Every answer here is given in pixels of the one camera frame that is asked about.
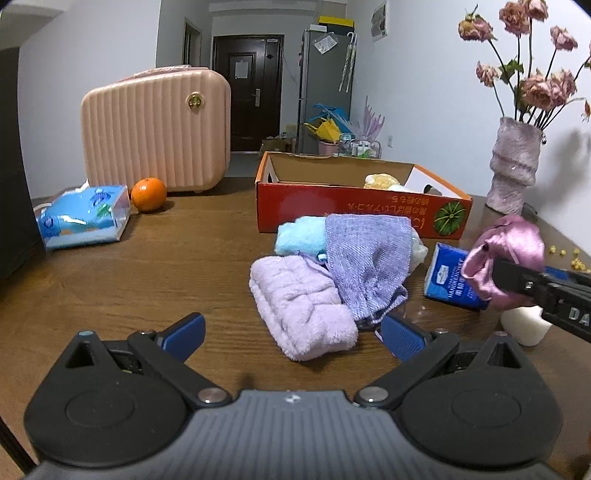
sticker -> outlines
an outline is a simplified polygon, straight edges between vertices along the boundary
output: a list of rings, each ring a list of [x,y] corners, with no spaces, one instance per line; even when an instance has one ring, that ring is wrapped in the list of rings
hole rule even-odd
[[[437,272],[437,280],[435,281],[438,285],[443,285],[449,276],[449,267],[447,265],[442,265]]]
[[[236,70],[234,71],[234,78],[247,79],[248,78],[248,62],[246,60],[236,62]]]

pink vase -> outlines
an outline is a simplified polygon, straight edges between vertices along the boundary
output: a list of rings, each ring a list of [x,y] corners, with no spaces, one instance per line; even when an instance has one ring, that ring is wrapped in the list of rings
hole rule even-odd
[[[505,215],[520,215],[526,187],[535,185],[542,130],[504,116],[492,149],[495,173],[486,205]]]

yellow box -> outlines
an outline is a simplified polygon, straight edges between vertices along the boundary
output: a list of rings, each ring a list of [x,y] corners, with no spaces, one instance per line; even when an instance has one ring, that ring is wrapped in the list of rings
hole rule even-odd
[[[321,24],[332,24],[332,25],[343,25],[344,27],[354,27],[355,22],[348,18],[338,18],[338,17],[326,17],[321,15],[318,19],[318,23]]]

cardboard box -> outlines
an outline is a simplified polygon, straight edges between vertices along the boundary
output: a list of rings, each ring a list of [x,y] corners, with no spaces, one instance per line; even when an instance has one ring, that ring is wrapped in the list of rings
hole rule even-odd
[[[443,196],[364,189],[365,177],[388,173],[415,192],[427,186]],[[258,230],[273,233],[305,215],[400,215],[422,238],[459,239],[472,198],[426,168],[352,157],[312,157],[267,152],[256,175]]]
[[[291,138],[267,138],[262,141],[259,154],[262,158],[265,152],[293,152],[294,141]]]

tissue pack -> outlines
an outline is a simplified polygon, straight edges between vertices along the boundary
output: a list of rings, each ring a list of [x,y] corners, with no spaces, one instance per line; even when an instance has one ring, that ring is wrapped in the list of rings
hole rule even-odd
[[[60,195],[37,225],[47,249],[117,242],[130,212],[125,185],[88,187]]]
[[[431,266],[425,277],[424,294],[473,310],[485,310],[488,302],[481,300],[462,277],[462,265],[468,252],[446,244],[436,244]]]

